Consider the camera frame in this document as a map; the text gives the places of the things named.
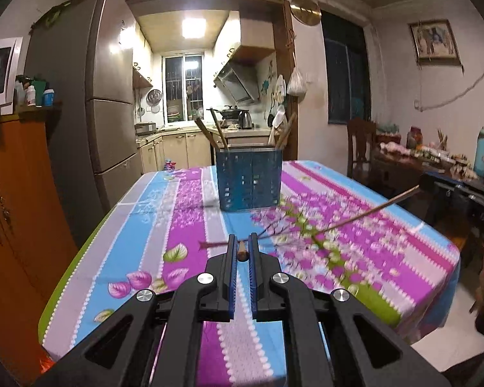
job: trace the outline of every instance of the kitchen window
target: kitchen window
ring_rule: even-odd
[[[165,123],[204,119],[201,54],[163,57]]]
[[[322,11],[328,76],[328,123],[371,117],[368,51],[364,30],[348,20]]]

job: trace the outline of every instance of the tiled floor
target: tiled floor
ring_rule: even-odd
[[[479,270],[479,258],[461,270],[445,326],[412,345],[439,371],[484,352],[484,337],[475,330],[476,312],[468,312],[475,301],[473,293],[479,283]]]

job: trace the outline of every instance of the wooden chair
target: wooden chair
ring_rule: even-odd
[[[348,128],[348,171],[347,176],[362,184],[369,184],[369,169],[364,169],[364,164],[369,164],[370,153],[367,156],[368,144],[370,145],[370,152],[373,150],[376,123],[368,122],[359,117],[349,120]],[[355,137],[355,158],[353,138]]]

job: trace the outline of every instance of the orange cabinet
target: orange cabinet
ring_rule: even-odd
[[[0,123],[0,359],[22,384],[39,376],[37,323],[76,253],[44,122]]]

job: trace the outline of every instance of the wooden door frame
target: wooden door frame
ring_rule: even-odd
[[[272,22],[277,74],[288,83],[294,69],[294,31],[287,0],[126,0],[135,17],[180,10],[233,10],[245,17]],[[298,100],[287,96],[287,117],[298,114]],[[298,158],[298,121],[293,125],[283,150],[284,160]]]

